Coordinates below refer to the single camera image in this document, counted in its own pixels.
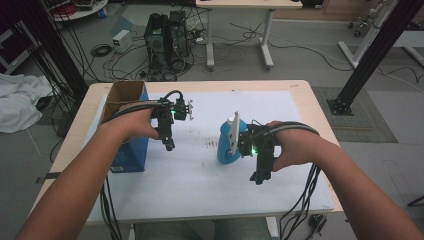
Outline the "blue cardboard box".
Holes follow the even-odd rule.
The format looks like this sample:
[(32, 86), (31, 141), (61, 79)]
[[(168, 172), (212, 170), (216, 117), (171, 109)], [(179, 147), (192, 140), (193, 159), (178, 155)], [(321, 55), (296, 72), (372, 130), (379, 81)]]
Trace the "blue cardboard box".
[[(149, 96), (143, 81), (116, 81), (106, 97), (100, 122), (106, 122), (121, 106), (139, 100), (148, 100)], [(149, 139), (131, 138), (124, 142), (114, 157), (110, 171), (112, 173), (143, 172)]]

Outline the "white-legged wooden desk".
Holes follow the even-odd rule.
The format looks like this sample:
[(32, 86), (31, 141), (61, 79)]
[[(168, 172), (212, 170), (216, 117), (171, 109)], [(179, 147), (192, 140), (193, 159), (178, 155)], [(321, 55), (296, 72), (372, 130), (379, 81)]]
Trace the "white-legged wooden desk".
[(215, 67), (214, 43), (212, 40), (214, 9), (263, 9), (265, 11), (265, 29), (263, 37), (259, 39), (259, 47), (264, 58), (265, 67), (270, 69), (274, 66), (274, 63), (268, 47), (268, 38), (274, 12), (277, 9), (301, 9), (303, 4), (300, 0), (196, 0), (196, 6), (207, 11), (206, 67), (212, 71)]

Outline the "office chair castor base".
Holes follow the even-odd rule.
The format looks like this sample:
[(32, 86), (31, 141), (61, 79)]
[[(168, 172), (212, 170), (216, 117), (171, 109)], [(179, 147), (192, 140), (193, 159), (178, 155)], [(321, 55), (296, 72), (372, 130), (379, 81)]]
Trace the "office chair castor base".
[(371, 16), (359, 16), (355, 17), (347, 25), (349, 29), (354, 29), (354, 36), (359, 37), (362, 34), (362, 30), (369, 27), (373, 22)]

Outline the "small white box device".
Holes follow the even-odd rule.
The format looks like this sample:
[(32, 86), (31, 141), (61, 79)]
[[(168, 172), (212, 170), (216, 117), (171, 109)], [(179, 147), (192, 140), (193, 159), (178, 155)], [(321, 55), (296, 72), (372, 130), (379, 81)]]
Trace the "small white box device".
[(121, 30), (112, 38), (115, 50), (124, 53), (132, 45), (132, 38), (129, 30)]

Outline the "white metal stand frame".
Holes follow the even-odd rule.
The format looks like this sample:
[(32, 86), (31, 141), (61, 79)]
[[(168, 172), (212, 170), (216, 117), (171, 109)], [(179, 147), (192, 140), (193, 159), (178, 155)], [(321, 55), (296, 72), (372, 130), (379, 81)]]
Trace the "white metal stand frame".
[[(352, 53), (345, 42), (338, 43), (339, 48), (344, 53), (347, 60), (353, 68), (356, 68), (363, 58), (363, 55), (371, 46), (372, 42), (380, 32), (386, 19), (394, 10), (398, 0), (378, 0), (378, 4), (371, 9), (367, 16), (373, 18), (372, 24), (369, 26), (368, 32), (364, 35), (357, 50)], [(422, 29), (417, 25), (417, 30), (411, 28), (403, 31), (398, 40), (394, 43), (394, 47), (403, 48), (421, 67), (424, 68), (424, 56), (416, 51), (416, 48), (424, 48), (424, 26)]]

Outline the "black aluminium post with foot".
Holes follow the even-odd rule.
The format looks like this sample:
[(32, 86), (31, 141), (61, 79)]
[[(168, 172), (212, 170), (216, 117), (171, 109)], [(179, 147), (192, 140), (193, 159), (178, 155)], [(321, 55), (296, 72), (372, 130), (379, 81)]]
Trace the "black aluminium post with foot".
[(424, 0), (398, 0), (341, 92), (335, 99), (329, 101), (333, 114), (343, 115), (351, 112), (350, 106), (360, 90), (423, 7)]

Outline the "person's right hand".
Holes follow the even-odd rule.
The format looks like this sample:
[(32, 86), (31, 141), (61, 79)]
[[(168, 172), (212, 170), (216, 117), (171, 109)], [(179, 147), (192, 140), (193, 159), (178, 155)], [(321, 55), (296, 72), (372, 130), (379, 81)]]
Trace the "person's right hand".
[(273, 163), (273, 171), (285, 167), (315, 163), (322, 138), (310, 131), (302, 129), (281, 130), (274, 134), (281, 153)]

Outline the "white table mat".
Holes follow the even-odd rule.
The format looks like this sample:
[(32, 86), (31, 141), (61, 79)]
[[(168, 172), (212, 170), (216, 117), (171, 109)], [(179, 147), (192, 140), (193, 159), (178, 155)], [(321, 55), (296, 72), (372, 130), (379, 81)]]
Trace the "white table mat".
[(297, 121), (300, 113), (289, 91), (188, 92), (193, 117), (172, 127), (175, 147), (159, 141), (147, 147), (145, 169), (108, 176), (120, 221), (273, 215), (295, 207), (309, 165), (288, 167), (262, 184), (251, 179), (253, 156), (222, 164), (217, 158), (220, 127), (234, 113), (266, 124)]

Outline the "grey floor mat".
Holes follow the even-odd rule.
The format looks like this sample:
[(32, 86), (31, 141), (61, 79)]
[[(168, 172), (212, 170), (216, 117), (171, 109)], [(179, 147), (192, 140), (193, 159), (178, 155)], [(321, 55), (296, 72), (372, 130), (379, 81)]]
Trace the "grey floor mat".
[(336, 98), (340, 88), (313, 87), (312, 90), (338, 141), (398, 142), (366, 90), (360, 90), (350, 106), (351, 112), (343, 115), (333, 114), (329, 106), (329, 101)]

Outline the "black power adapter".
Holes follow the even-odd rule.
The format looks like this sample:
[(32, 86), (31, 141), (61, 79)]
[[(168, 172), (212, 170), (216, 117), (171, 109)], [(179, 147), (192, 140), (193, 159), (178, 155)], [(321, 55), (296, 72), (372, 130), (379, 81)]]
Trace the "black power adapter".
[(311, 234), (320, 233), (322, 228), (327, 222), (326, 214), (313, 214), (309, 219), (309, 226), (311, 227)]

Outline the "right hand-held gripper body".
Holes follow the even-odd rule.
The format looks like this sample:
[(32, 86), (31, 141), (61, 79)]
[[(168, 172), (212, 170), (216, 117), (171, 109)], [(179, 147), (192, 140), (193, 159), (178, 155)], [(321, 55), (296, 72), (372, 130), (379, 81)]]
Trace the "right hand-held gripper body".
[(256, 155), (258, 161), (275, 159), (275, 140), (269, 127), (253, 120), (250, 124), (246, 124), (245, 128), (241, 128), (242, 120), (238, 111), (229, 118), (229, 121), (231, 123), (228, 133), (229, 154), (234, 155), (238, 152), (241, 157)]

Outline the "white cloth heap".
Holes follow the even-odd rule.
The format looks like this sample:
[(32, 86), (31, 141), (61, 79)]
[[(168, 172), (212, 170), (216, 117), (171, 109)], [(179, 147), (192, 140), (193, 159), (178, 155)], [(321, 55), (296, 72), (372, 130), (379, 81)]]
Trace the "white cloth heap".
[(25, 130), (41, 119), (36, 105), (52, 93), (45, 76), (0, 73), (0, 133)]

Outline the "black computer tower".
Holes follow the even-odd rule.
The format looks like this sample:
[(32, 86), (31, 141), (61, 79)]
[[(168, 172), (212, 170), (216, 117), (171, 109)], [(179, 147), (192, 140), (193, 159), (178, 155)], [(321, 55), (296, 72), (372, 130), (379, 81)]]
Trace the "black computer tower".
[(167, 20), (167, 34), (169, 40), (169, 55), (173, 60), (180, 57), (187, 57), (188, 49), (188, 34), (186, 27), (186, 12), (171, 11)]
[(152, 13), (144, 32), (144, 40), (152, 64), (167, 66), (169, 45), (167, 39), (167, 16)]

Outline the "blue bottle with white cap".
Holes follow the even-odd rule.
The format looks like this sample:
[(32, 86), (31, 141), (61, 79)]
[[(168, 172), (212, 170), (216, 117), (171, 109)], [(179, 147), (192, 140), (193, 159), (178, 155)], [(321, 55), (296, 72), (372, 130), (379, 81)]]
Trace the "blue bottle with white cap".
[(220, 127), (217, 158), (222, 164), (230, 164), (240, 158), (241, 154), (237, 144), (240, 142), (239, 134), (247, 131), (246, 123), (235, 112)]

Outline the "round white table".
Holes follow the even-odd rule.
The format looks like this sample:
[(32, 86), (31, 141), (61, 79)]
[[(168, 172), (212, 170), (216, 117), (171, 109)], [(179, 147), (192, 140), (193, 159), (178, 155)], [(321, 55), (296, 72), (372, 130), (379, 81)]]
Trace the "round white table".
[(94, 13), (103, 12), (108, 0), (63, 0), (48, 9), (55, 22), (83, 18)]

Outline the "dark shelf unit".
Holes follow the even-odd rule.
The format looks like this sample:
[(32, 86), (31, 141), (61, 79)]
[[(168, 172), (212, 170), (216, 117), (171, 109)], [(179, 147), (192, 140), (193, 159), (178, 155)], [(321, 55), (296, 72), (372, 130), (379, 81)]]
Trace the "dark shelf unit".
[(12, 26), (0, 24), (0, 73), (14, 72), (30, 56), (28, 49), (33, 41), (23, 21)]

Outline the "grey tape strip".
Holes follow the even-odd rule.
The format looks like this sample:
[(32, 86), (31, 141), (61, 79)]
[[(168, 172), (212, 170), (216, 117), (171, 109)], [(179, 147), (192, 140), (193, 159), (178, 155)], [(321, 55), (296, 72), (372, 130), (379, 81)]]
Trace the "grey tape strip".
[(49, 172), (46, 173), (43, 177), (37, 177), (35, 180), (36, 184), (44, 184), (46, 180), (50, 179), (56, 179), (58, 176), (60, 176), (61, 172)]

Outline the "black tripod leg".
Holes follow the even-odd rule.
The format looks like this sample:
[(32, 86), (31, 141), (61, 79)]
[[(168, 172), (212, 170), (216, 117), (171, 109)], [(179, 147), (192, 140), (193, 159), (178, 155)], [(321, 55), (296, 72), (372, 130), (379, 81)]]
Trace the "black tripod leg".
[(409, 202), (407, 204), (408, 207), (420, 207), (420, 206), (424, 206), (424, 195)]

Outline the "person's left hand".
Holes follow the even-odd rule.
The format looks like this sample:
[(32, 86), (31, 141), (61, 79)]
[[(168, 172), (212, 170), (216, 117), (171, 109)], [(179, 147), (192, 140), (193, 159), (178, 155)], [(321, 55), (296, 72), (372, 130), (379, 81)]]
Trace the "person's left hand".
[(122, 143), (131, 137), (148, 137), (158, 140), (159, 133), (151, 125), (152, 109), (144, 109), (119, 116), (103, 123), (99, 130)]

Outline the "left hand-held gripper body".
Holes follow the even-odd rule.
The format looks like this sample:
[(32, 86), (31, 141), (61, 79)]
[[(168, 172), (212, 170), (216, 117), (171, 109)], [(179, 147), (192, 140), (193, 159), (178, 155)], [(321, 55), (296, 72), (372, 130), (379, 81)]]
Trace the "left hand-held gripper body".
[(160, 98), (158, 106), (154, 108), (152, 118), (156, 118), (158, 126), (156, 130), (159, 133), (171, 133), (171, 125), (175, 120), (185, 121), (192, 117), (192, 100), (186, 102), (183, 97), (177, 98), (175, 101), (169, 100), (167, 97)]

